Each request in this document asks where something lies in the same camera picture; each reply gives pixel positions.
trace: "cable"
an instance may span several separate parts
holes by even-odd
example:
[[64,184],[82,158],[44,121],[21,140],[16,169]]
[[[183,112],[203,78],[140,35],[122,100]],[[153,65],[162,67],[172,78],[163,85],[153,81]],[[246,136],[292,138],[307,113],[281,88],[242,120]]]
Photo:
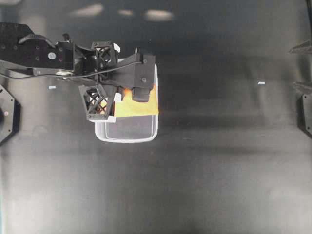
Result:
[[311,8],[311,0],[306,0],[306,2],[307,2],[309,21],[310,21],[310,33],[311,33],[311,38],[312,38],[312,8]]
[[8,75],[3,74],[3,73],[0,73],[0,76],[3,76],[5,78],[7,78],[7,79],[31,79],[31,78],[36,78],[36,77],[84,78],[84,77],[90,77],[90,76],[94,76],[94,75],[98,75],[98,74],[102,74],[102,73],[116,71],[116,70],[119,70],[119,69],[122,69],[122,68],[125,68],[125,67],[129,67],[129,66],[132,66],[132,65],[135,65],[135,64],[139,64],[139,63],[142,64],[142,62],[136,61],[136,62],[131,62],[131,63],[125,64],[125,65],[122,65],[120,67],[115,67],[115,68],[111,68],[111,69],[108,69],[108,70],[104,70],[104,71],[100,71],[100,72],[94,72],[94,73],[89,73],[89,74],[85,74],[85,75],[79,75],[79,76],[62,76],[62,75],[55,75],[55,74],[42,74],[42,75],[37,75],[37,76],[28,76],[28,77],[17,78],[17,77],[8,76]]

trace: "black background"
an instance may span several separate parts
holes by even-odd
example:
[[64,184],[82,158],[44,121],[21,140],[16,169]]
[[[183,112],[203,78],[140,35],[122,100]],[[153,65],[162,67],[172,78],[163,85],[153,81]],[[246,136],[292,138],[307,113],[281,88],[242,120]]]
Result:
[[312,139],[292,88],[310,62],[287,53],[310,37],[304,0],[22,0],[0,19],[53,42],[112,40],[121,57],[152,50],[160,111],[152,142],[105,143],[76,86],[0,78],[22,106],[0,148],[4,233],[312,232]]

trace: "clear plastic container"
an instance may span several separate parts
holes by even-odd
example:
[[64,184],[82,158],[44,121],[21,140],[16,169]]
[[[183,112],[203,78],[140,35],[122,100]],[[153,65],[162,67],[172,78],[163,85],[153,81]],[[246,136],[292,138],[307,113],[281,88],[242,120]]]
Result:
[[[158,102],[158,74],[155,65],[154,83]],[[117,143],[140,143],[153,140],[158,131],[158,115],[116,118],[114,123],[96,122],[98,139]]]

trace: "orange cloth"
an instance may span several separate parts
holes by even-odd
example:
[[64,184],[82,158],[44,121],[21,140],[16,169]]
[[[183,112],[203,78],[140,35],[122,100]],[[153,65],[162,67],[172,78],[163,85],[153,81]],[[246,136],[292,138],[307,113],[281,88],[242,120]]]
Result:
[[158,103],[156,96],[156,85],[150,92],[148,102],[137,102],[132,100],[132,91],[124,90],[124,98],[121,102],[115,102],[115,117],[130,117],[130,116],[150,116],[158,115]]

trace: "black mounting plate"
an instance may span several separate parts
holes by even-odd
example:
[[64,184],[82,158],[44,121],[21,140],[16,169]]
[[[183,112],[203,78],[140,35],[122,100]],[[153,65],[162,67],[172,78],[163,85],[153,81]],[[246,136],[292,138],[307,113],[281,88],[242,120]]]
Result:
[[0,85],[0,145],[20,127],[20,104]]
[[[52,48],[44,40],[18,41],[34,32],[26,24],[0,23],[0,60],[28,68],[74,69],[74,44],[60,41]],[[54,53],[55,59],[48,54]]]
[[302,95],[302,110],[306,131],[312,135],[312,95]]

